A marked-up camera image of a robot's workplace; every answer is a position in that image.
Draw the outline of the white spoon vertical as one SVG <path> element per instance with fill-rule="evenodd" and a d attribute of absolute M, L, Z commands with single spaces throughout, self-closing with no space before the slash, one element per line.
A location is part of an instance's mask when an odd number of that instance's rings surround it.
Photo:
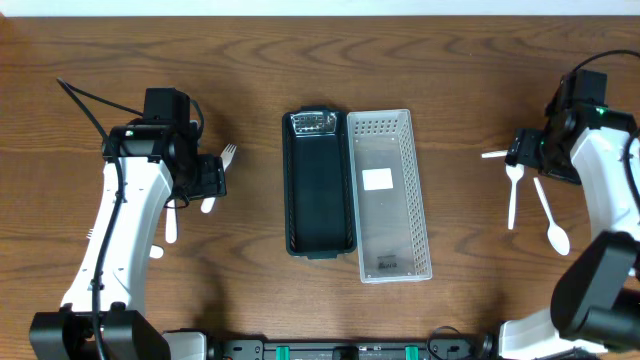
<path fill-rule="evenodd" d="M 507 228 L 513 230 L 515 226 L 515 216 L 517 207 L 517 184 L 524 176 L 524 166 L 517 164 L 514 166 L 506 165 L 505 172 L 511 182 Z"/>

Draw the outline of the white spoon horizontal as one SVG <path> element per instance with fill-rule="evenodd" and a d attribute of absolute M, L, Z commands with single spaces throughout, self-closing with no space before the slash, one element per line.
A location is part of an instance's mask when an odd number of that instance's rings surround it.
<path fill-rule="evenodd" d="M 492 152 L 481 154 L 481 158 L 482 159 L 501 158 L 501 157 L 505 157 L 507 154 L 508 154 L 508 150 L 492 151 Z"/>

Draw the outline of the white spoon diagonal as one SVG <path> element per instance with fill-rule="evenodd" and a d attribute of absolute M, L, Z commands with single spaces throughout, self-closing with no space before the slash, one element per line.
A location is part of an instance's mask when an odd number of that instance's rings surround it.
<path fill-rule="evenodd" d="M 561 256 L 567 256 L 570 252 L 570 241 L 566 231 L 561 228 L 554 220 L 551 208 L 543 190 L 542 184 L 538 177 L 533 178 L 536 192 L 539 196 L 542 208 L 547 217 L 549 226 L 547 229 L 547 238 L 553 249 Z"/>

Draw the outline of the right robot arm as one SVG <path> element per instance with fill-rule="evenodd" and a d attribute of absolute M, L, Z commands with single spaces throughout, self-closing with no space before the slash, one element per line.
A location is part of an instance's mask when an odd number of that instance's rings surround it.
<path fill-rule="evenodd" d="M 594 359 L 639 347 L 639 127 L 605 103 L 607 76 L 564 75 L 541 130 L 520 128 L 505 163 L 582 187 L 592 240 L 556 284 L 548 308 L 504 322 L 502 359 Z"/>

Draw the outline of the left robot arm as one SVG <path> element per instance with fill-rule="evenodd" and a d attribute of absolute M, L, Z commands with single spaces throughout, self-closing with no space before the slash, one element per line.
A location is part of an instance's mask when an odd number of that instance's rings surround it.
<path fill-rule="evenodd" d="M 223 161 L 198 151 L 204 121 L 175 88 L 149 88 L 144 108 L 100 133 L 104 186 L 80 269 L 59 310 L 34 315 L 39 359 L 212 359 L 198 330 L 158 332 L 145 318 L 145 282 L 161 213 L 227 193 Z"/>

